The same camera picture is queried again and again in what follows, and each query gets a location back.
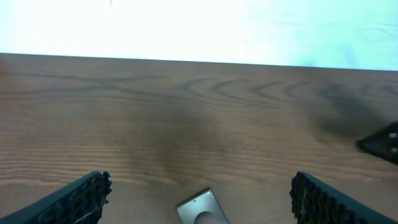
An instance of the brown wooden surface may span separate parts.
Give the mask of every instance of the brown wooden surface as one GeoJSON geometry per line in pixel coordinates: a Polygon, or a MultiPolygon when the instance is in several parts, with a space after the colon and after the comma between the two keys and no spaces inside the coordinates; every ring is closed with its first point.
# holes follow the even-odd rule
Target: brown wooden surface
{"type": "Polygon", "coordinates": [[[397,72],[2,54],[0,216],[108,170],[100,223],[178,223],[205,187],[232,224],[293,223],[302,170],[398,220],[398,166],[354,147],[397,103],[397,72]]]}

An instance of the black gripper pad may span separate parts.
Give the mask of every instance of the black gripper pad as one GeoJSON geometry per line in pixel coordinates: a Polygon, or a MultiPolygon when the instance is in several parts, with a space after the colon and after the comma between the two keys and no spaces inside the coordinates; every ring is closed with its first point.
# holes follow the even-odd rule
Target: black gripper pad
{"type": "Polygon", "coordinates": [[[112,191],[109,177],[106,171],[94,171],[0,219],[0,224],[97,224],[112,191]]]}
{"type": "Polygon", "coordinates": [[[398,223],[304,172],[298,172],[292,179],[289,194],[297,224],[398,223]]]}
{"type": "Polygon", "coordinates": [[[398,165],[398,122],[359,140],[356,145],[369,154],[398,165]]]}

